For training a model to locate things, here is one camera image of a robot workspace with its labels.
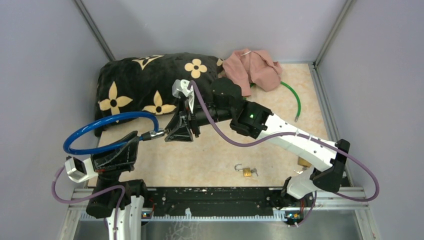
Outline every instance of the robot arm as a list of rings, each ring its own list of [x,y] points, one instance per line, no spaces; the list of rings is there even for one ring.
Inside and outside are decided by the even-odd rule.
[[[213,102],[206,103],[208,112],[214,122],[230,121],[230,127],[238,134],[252,137],[256,140],[267,138],[281,132],[294,132],[295,135],[277,136],[268,139],[287,151],[310,162],[310,167],[302,174],[289,177],[283,186],[282,196],[301,199],[306,194],[322,189],[336,193],[339,191],[346,157],[319,145],[311,139],[318,140],[343,152],[348,152],[350,144],[341,139],[338,142],[321,140],[284,121],[270,109],[243,99],[241,89],[228,78],[215,80],[211,85]],[[200,126],[209,125],[205,112],[199,105],[193,104],[193,87],[189,89],[189,81],[176,80],[172,92],[179,98],[178,110],[165,128],[166,142],[192,142],[193,135],[199,137]],[[303,134],[309,139],[297,137]]]
[[[154,139],[163,134],[163,130],[159,130],[159,132],[147,132],[143,135],[146,139]],[[125,194],[119,207],[116,205],[121,191],[109,191],[91,198],[86,212],[97,219],[106,219],[110,240],[139,240],[141,239],[140,219],[145,196],[147,196],[146,184],[141,179],[119,182],[122,172],[134,169],[139,146],[137,131],[129,133],[117,142],[125,142],[125,144],[114,150],[93,154],[83,161],[68,157],[65,169],[69,178],[76,183],[98,177],[93,194],[111,186],[123,185]]]

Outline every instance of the pink towel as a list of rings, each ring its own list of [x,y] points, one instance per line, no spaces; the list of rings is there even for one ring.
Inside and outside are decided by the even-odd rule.
[[[222,64],[226,76],[241,87],[243,96],[251,95],[250,83],[269,92],[280,85],[283,69],[280,63],[273,62],[266,50],[237,50]]]

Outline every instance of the beige flower print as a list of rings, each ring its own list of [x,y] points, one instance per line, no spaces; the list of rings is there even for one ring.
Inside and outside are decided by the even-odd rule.
[[[153,60],[158,59],[158,58],[163,57],[163,56],[164,55],[152,55],[152,56],[142,57],[142,58],[139,58],[139,59],[134,59],[132,61],[139,63],[141,70],[143,71],[145,69],[145,67],[147,66],[147,64],[149,64]]]
[[[170,104],[163,104],[162,97],[159,91],[156,91],[153,97],[154,105],[145,106],[143,111],[150,112],[156,115],[162,115],[172,112],[176,106]]]
[[[109,88],[109,98],[106,98],[103,101],[99,101],[98,105],[100,110],[106,111],[110,109],[112,115],[116,115],[120,113],[119,108],[126,106],[131,103],[133,100],[127,96],[118,96],[118,89],[115,82],[112,82],[112,85]]]
[[[223,64],[223,60],[221,58],[218,58],[218,61],[216,61],[216,65],[219,67]]]
[[[184,66],[184,69],[187,72],[191,72],[191,77],[194,79],[198,79],[201,73],[206,73],[208,68],[205,65],[202,65],[202,61],[198,58],[193,59],[193,61],[187,63]]]

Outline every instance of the green cable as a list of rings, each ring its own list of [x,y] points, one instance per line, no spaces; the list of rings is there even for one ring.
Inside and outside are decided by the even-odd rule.
[[[283,85],[284,87],[288,88],[293,93],[294,97],[296,98],[296,101],[297,101],[297,114],[296,114],[296,117],[294,118],[294,121],[297,122],[298,119],[299,119],[299,116],[301,115],[301,110],[302,110],[301,99],[299,98],[299,95],[296,93],[296,91],[291,86],[289,86],[287,83],[285,83],[285,82],[282,81],[281,82],[281,85]]]

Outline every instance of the gray wall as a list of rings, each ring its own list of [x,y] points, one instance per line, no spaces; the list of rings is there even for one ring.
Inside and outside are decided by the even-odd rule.
[[[0,238],[57,239],[67,206],[50,185],[65,138],[94,119],[107,62],[70,0],[0,1]],[[76,147],[94,147],[89,134]],[[74,185],[62,176],[58,193]]]
[[[84,0],[117,59],[193,52],[229,57],[266,49],[312,61],[346,0]]]
[[[423,239],[424,1],[357,1],[320,66],[338,130],[377,175],[382,239]],[[352,167],[356,184],[374,191]]]

